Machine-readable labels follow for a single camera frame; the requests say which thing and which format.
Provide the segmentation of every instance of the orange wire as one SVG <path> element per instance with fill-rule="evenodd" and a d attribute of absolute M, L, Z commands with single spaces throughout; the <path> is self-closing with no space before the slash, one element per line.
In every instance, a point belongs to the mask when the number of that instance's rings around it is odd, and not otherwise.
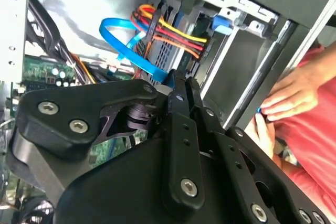
<path fill-rule="evenodd" d="M 71 55 L 75 58 L 75 61 L 80 64 L 84 70 L 84 72 L 86 73 L 86 75 L 89 77 L 90 81 L 92 83 L 96 83 L 93 79 L 93 77 L 91 76 L 90 72 L 88 71 L 88 69 L 86 68 L 86 66 L 83 64 L 83 62 L 80 61 L 79 57 L 73 53 L 71 53 Z"/>
<path fill-rule="evenodd" d="M 134 26 L 135 26 L 138 30 L 140 30 L 140 31 L 144 31 L 140 26 L 137 25 L 137 23 L 136 23 L 135 20 L 134 20 L 133 15 L 131 16 L 131 21 L 132 21 L 132 23 L 134 24 Z M 191 53 L 196 59 L 199 58 L 199 55 L 198 55 L 197 53 L 195 53 L 193 50 L 190 50 L 190 49 L 188 49 L 188 48 L 186 48 L 186 47 L 184 47 L 184 46 L 182 46 L 182 45 L 180 45 L 180 44 L 178 44 L 178 43 L 175 43 L 175 42 L 173 42 L 173 41 L 171 41 L 171 40 L 169 40 L 169 39 L 162 38 L 162 37 L 160 37 L 160 36 L 153 36 L 153 39 L 156 39 L 156 40 L 159 40 L 159 41 L 166 42 L 166 43 L 171 44 L 171 45 L 173 45 L 173 46 L 175 46 L 175 47 L 182 48 L 183 50 L 185 50 L 185 51 Z"/>
<path fill-rule="evenodd" d="M 185 50 L 185 51 L 189 52 L 190 54 L 192 54 L 196 59 L 199 58 L 199 55 L 197 53 L 195 53 L 193 50 L 190 50 L 190 49 L 188 49 L 188 48 L 186 48 L 186 47 L 184 47 L 184 46 L 182 46 L 182 45 L 180 45 L 178 43 L 175 43 L 175 42 L 173 42 L 173 41 L 171 41 L 169 39 L 162 38 L 160 36 L 154 36 L 153 39 L 166 42 L 166 43 L 168 43 L 170 45 L 173 45 L 175 47 L 182 48 L 183 50 Z"/>

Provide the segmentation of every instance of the cable bundle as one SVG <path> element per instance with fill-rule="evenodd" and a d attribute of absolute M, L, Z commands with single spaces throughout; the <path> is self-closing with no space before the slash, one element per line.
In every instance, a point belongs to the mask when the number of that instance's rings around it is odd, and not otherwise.
<path fill-rule="evenodd" d="M 155 11 L 156 9 L 151 5 L 141 5 L 136 12 L 132 13 L 131 21 L 138 30 L 147 33 Z M 153 41 L 163 41 L 182 48 L 191 53 L 196 59 L 200 58 L 199 56 L 207 42 L 206 38 L 194 37 L 181 32 L 164 21 L 162 16 L 159 18 L 152 38 Z"/>

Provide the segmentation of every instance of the cable tie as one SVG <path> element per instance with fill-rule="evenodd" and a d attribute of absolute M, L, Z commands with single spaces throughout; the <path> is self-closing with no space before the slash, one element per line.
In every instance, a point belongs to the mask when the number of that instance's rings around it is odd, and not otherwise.
<path fill-rule="evenodd" d="M 144 39 L 144 41 L 146 43 L 149 43 L 153 40 L 153 36 L 154 36 L 155 31 L 156 31 L 156 27 L 159 24 L 159 20 L 160 20 L 161 16 L 162 16 L 161 10 L 157 9 L 153 14 L 151 23 L 150 23 L 150 25 L 148 27 L 148 30 L 147 30 L 146 37 Z"/>

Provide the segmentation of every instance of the metal bracket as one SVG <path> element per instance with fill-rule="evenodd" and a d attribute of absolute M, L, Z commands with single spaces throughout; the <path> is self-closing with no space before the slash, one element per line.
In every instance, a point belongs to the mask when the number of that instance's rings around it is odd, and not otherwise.
<path fill-rule="evenodd" d="M 28 0 L 0 0 L 0 80 L 20 82 L 26 41 Z"/>
<path fill-rule="evenodd" d="M 165 84 L 174 91 L 168 96 L 168 114 L 163 123 L 168 127 L 162 200 L 175 218 L 188 219 L 205 201 L 196 124 L 189 118 L 185 78 L 172 70 Z"/>
<path fill-rule="evenodd" d="M 219 14 L 225 18 L 234 21 L 239 16 L 239 12 L 234 11 L 231 8 L 236 8 L 239 11 L 251 14 L 252 16 L 265 21 L 267 23 L 272 20 L 277 20 L 278 15 L 275 13 L 262 8 L 260 5 L 253 3 L 249 0 L 204 0 L 215 6 L 222 8 Z"/>

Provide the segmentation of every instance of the blue tab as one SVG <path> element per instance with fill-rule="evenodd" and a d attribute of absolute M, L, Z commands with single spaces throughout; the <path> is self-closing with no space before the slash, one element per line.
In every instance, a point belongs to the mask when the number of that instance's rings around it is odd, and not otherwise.
<path fill-rule="evenodd" d="M 218 15 L 214 17 L 212 22 L 212 30 L 225 35 L 230 35 L 233 31 L 230 21 Z"/>

